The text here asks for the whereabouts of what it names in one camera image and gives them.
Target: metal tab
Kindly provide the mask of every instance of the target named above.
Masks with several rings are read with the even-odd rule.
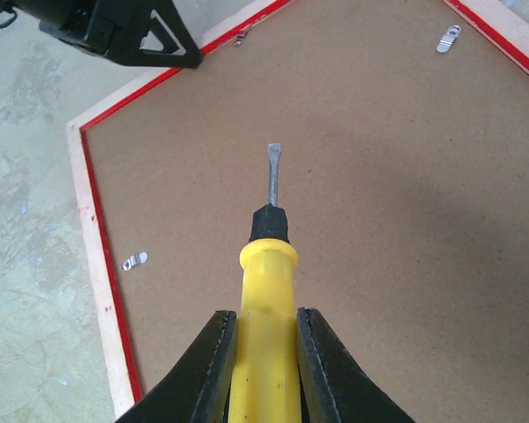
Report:
[[[454,44],[455,40],[462,33],[462,28],[458,25],[451,26],[447,32],[441,37],[439,44],[437,45],[438,53],[446,53],[449,51]]]
[[[145,251],[134,254],[133,256],[131,256],[130,258],[128,258],[126,261],[122,263],[122,269],[124,269],[125,271],[130,271],[135,266],[139,266],[140,264],[143,264],[144,262],[146,262],[148,257],[149,255],[147,255]]]
[[[239,47],[243,44],[243,42],[247,38],[247,34],[249,33],[249,30],[250,30],[250,26],[235,36],[235,42],[233,43],[233,47]]]

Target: gray floor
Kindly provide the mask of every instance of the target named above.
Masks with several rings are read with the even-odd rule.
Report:
[[[220,18],[201,3],[194,33]],[[140,72],[23,14],[0,31],[0,422],[113,419],[64,125]]]

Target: flat screwdriver tip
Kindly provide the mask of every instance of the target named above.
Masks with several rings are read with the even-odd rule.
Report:
[[[271,164],[268,202],[275,207],[279,205],[279,161],[281,154],[282,147],[279,143],[268,144],[268,160]]]

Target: hardboard backing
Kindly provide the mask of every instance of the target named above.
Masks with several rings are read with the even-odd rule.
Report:
[[[434,0],[297,0],[87,132],[145,391],[216,309],[266,201],[324,314],[419,421],[529,422],[529,77]]]

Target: red trim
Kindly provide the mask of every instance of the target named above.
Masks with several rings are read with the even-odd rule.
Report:
[[[221,35],[216,40],[210,42],[209,44],[202,47],[202,54],[204,56],[208,55],[209,53],[213,52],[217,47],[221,46],[222,44],[228,42],[232,38],[234,38],[239,32],[241,32],[243,29],[245,29],[249,25],[253,25],[257,23],[259,20],[262,20],[266,18],[268,15],[274,13],[282,6],[290,3],[292,0],[277,0],[274,3],[269,4],[266,6],[263,10],[257,12],[253,16],[251,16],[249,19],[245,20],[238,26],[236,26],[233,29],[230,29],[223,35]],[[145,94],[161,82],[166,81],[170,77],[173,77],[178,72],[180,72],[182,68],[170,68],[166,72],[161,73],[157,78],[152,79],[145,85],[143,85],[141,88],[139,88],[136,92],[131,93],[127,97],[123,98],[122,100],[119,100],[115,105],[113,105],[110,108],[107,108],[103,112],[101,112],[99,115],[95,116],[91,121],[85,123],[80,127],[81,130],[89,130],[94,125],[100,123],[104,119],[106,119],[108,116],[114,114],[116,111],[118,111],[120,108],[123,108],[124,106],[127,106],[132,101],[134,101],[136,98],[140,97],[141,95]]]
[[[247,26],[253,25],[257,23],[259,20],[266,18],[268,15],[274,13],[282,6],[290,3],[290,1],[292,0],[277,0],[276,2],[269,4],[263,10],[259,11],[258,13],[250,17],[249,19],[245,20],[240,25],[227,31],[226,33],[221,35],[219,38],[217,38],[215,41],[212,41],[206,46],[202,47],[202,53],[204,54],[204,56],[211,53],[216,48],[224,44],[225,42],[234,38],[239,32],[244,30]],[[135,402],[139,401],[142,397],[141,383],[139,381],[138,369],[137,369],[137,366],[135,363],[135,357],[133,354],[133,346],[130,340],[130,333],[128,331],[127,321],[125,319],[125,310],[123,308],[122,299],[119,293],[117,279],[115,278],[114,261],[112,260],[112,256],[110,252],[108,231],[106,230],[106,224],[104,222],[104,213],[102,212],[102,208],[101,208],[100,193],[98,191],[98,185],[96,184],[96,177],[94,175],[93,163],[90,157],[90,150],[88,148],[88,140],[86,138],[86,131],[92,128],[94,125],[100,123],[107,117],[114,114],[120,108],[127,106],[128,104],[130,104],[132,101],[134,101],[141,95],[147,93],[149,90],[151,90],[152,88],[154,88],[161,82],[166,81],[170,77],[173,77],[181,70],[182,70],[181,68],[171,68],[161,73],[157,78],[152,79],[151,81],[149,81],[148,83],[140,87],[134,93],[131,93],[127,97],[119,100],[116,104],[114,104],[110,108],[107,108],[106,110],[104,110],[99,115],[95,116],[92,120],[90,120],[89,122],[86,122],[79,128],[80,139],[82,142],[82,149],[85,155],[86,169],[88,171],[88,178],[89,178],[90,187],[92,190],[94,209],[96,210],[96,217],[98,219],[98,228],[99,228],[99,232],[101,236],[102,248],[104,250],[104,257],[106,259],[106,268],[108,270],[109,285],[112,291],[112,297],[114,299],[115,316],[117,319],[117,324],[119,326],[120,335],[122,337],[123,354],[125,355],[125,363],[127,365],[128,374],[130,376],[131,392],[133,394],[133,399],[135,400]]]
[[[137,402],[141,399],[141,383],[139,382],[138,369],[135,365],[135,358],[133,355],[133,348],[130,341],[130,333],[127,329],[127,322],[125,320],[125,312],[123,310],[122,299],[120,298],[117,280],[115,279],[114,261],[109,249],[108,232],[106,231],[106,224],[104,223],[104,213],[101,209],[100,193],[98,192],[98,185],[96,184],[96,176],[94,174],[93,164],[90,157],[90,149],[88,148],[88,139],[86,132],[80,129],[80,139],[82,141],[82,150],[85,155],[86,170],[88,171],[88,179],[90,181],[90,188],[92,189],[92,198],[94,202],[94,209],[96,211],[96,218],[98,220],[98,228],[102,242],[102,249],[104,251],[104,258],[106,260],[106,269],[108,270],[109,287],[112,291],[114,299],[115,318],[122,337],[123,354],[125,355],[125,364],[130,375],[131,392],[133,399]]]
[[[516,46],[506,40],[503,35],[498,33],[492,26],[486,23],[480,16],[478,16],[472,9],[464,5],[462,0],[445,0],[450,6],[457,10],[457,12],[465,18],[477,31],[484,33],[490,38],[495,46],[500,49],[505,55],[511,58],[520,68],[529,73],[529,57],[525,55]]]

